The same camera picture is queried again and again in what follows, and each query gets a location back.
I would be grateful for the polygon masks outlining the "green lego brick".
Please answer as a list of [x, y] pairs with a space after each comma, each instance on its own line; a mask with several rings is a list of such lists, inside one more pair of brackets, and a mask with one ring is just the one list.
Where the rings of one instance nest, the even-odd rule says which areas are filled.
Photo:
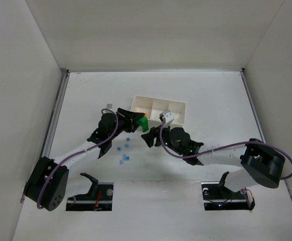
[[137, 124], [141, 127], [143, 133], [149, 130], [149, 122], [147, 117], [143, 116], [141, 119], [137, 121]]

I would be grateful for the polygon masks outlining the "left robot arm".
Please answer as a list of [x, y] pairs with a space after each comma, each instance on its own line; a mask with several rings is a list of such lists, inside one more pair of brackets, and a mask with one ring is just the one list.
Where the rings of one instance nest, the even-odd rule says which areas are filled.
[[35, 202], [37, 209], [53, 211], [65, 197], [68, 178], [74, 168], [80, 162], [103, 157], [118, 135], [134, 133], [144, 120], [142, 112], [102, 109], [98, 127], [83, 144], [56, 158], [43, 156], [37, 161], [26, 182], [24, 196]]

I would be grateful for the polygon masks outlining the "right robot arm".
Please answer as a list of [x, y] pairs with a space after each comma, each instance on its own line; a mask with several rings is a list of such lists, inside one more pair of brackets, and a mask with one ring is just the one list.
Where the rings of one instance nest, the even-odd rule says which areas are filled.
[[226, 171], [220, 181], [221, 188], [237, 192], [246, 187], [261, 185], [276, 189], [281, 180], [285, 157], [275, 147], [258, 139], [229, 144], [223, 147], [196, 142], [183, 128], [151, 128], [141, 138], [148, 147], [160, 147], [169, 155], [192, 166], [227, 165], [237, 171]]

